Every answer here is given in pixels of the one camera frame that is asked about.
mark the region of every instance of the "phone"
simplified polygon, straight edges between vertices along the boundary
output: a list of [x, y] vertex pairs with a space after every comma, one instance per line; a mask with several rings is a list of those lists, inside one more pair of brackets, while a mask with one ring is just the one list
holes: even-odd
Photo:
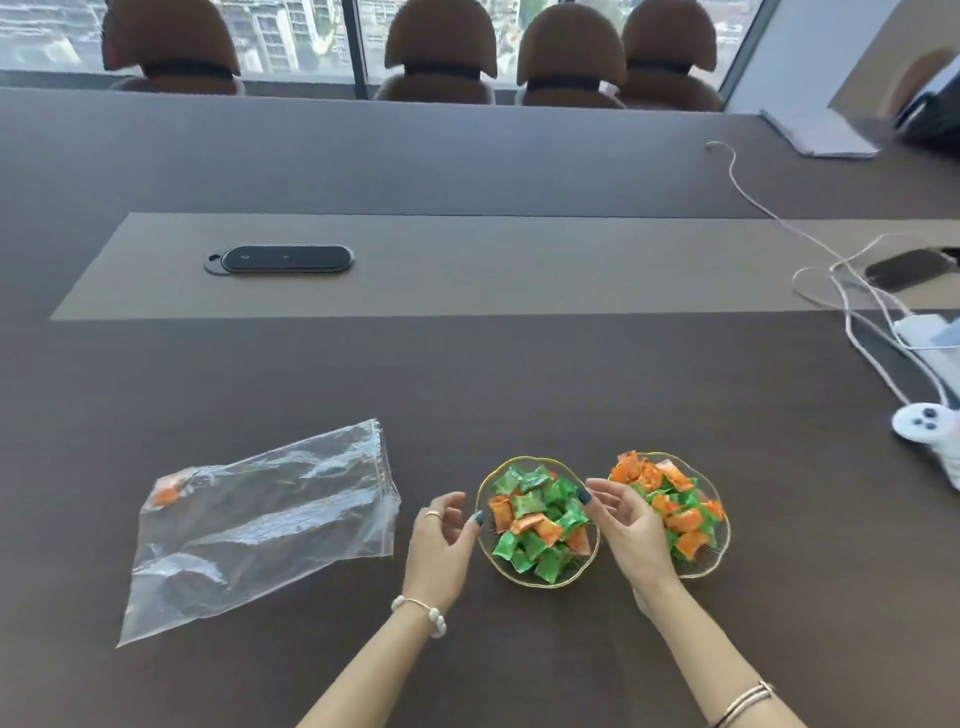
[[207, 256], [204, 267], [218, 276], [248, 273], [343, 273], [354, 261], [342, 245], [242, 245]]
[[881, 290], [898, 293], [958, 269], [960, 248], [922, 248], [868, 265], [864, 278]]

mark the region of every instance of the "hand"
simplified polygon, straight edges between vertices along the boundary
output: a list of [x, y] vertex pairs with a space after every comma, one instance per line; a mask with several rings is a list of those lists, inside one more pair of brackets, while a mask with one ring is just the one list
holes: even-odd
[[[478, 512], [464, 524], [459, 506], [466, 497], [464, 493], [448, 493], [422, 508], [414, 521], [407, 553], [403, 595], [436, 607], [443, 615], [464, 588], [470, 554], [483, 523], [483, 513]], [[443, 521], [427, 516], [428, 511], [444, 514]]]
[[584, 513], [597, 524], [646, 613], [647, 597], [679, 582], [670, 560], [663, 520], [629, 485], [591, 478]]

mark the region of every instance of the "woman's left hand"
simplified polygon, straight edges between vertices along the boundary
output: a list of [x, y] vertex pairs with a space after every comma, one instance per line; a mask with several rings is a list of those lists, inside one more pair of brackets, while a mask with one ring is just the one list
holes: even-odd
[[[464, 523], [460, 506], [466, 497], [464, 493], [448, 493], [421, 509], [407, 554], [403, 595], [436, 607], [444, 615], [464, 588], [470, 554], [483, 523], [482, 512]], [[443, 518], [428, 516], [429, 511]]]

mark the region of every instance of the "bracelet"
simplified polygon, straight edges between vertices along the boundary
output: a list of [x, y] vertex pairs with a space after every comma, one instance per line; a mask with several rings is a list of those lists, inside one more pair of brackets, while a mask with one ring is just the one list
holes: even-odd
[[735, 720], [737, 720], [752, 706], [756, 705], [756, 703], [762, 702], [773, 696], [773, 686], [764, 682], [763, 680], [760, 680], [758, 685], [753, 686], [748, 691], [740, 695], [740, 697], [738, 697], [736, 700], [734, 700], [727, 711], [723, 713], [723, 717], [721, 717], [715, 723], [711, 723], [708, 728], [726, 728], [727, 726], [732, 725]]
[[411, 599], [408, 596], [400, 595], [394, 599], [394, 603], [390, 605], [390, 611], [395, 612], [408, 601], [413, 604], [417, 604], [426, 610], [426, 615], [429, 617], [430, 621], [433, 622], [434, 627], [433, 634], [431, 634], [430, 637], [439, 639], [446, 634], [446, 619], [444, 619], [444, 615], [440, 613], [440, 610], [436, 607], [428, 607], [426, 604], [417, 599]]

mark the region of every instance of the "glass bowl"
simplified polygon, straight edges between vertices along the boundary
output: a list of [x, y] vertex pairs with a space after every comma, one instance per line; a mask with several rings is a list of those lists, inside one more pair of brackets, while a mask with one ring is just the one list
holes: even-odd
[[583, 481], [581, 481], [570, 468], [558, 460], [553, 460], [549, 457], [530, 457], [527, 455], [511, 458], [487, 475], [480, 484], [480, 489], [477, 491], [476, 509], [483, 511], [484, 516], [483, 529], [480, 531], [480, 537], [477, 539], [480, 542], [480, 547], [490, 560], [490, 563], [493, 564], [493, 567], [515, 584], [530, 587], [531, 589], [560, 589], [560, 587], [568, 586], [580, 578], [580, 575], [593, 563], [593, 559], [596, 558], [597, 553], [600, 551], [600, 530], [593, 522], [587, 523], [587, 535], [592, 545], [590, 556], [575, 556], [573, 560], [564, 567], [564, 570], [561, 571], [560, 577], [555, 584], [547, 584], [539, 576], [535, 575], [533, 570], [525, 573], [516, 573], [510, 564], [499, 557], [493, 556], [493, 550], [496, 548], [496, 543], [500, 539], [500, 534], [496, 532], [493, 511], [488, 501], [495, 495], [493, 492], [493, 483], [499, 480], [500, 476], [512, 465], [516, 465], [518, 469], [525, 473], [535, 470], [539, 465], [543, 465], [547, 470], [566, 477], [575, 485], [586, 487]]
[[[673, 464], [680, 469], [681, 473], [687, 477], [697, 478], [697, 488], [695, 490], [697, 496], [703, 496], [709, 500], [716, 500], [723, 505], [723, 501], [720, 500], [720, 495], [717, 493], [716, 487], [714, 487], [713, 483], [710, 482], [709, 478], [707, 478], [703, 473], [691, 466], [681, 457], [670, 454], [669, 452], [638, 451], [636, 454], [641, 458], [649, 458], [653, 463], [659, 463], [667, 459], [672, 460]], [[730, 545], [731, 535], [730, 514], [727, 513], [726, 508], [724, 509], [724, 516], [725, 518], [713, 527], [713, 536], [716, 539], [716, 546], [703, 546], [699, 551], [697, 551], [696, 558], [693, 561], [684, 561], [682, 558], [673, 556], [671, 549], [673, 565], [677, 570], [677, 575], [681, 579], [699, 579], [700, 577], [711, 573], [718, 566], [720, 566], [720, 561], [723, 559], [723, 555], [727, 552], [727, 547]]]

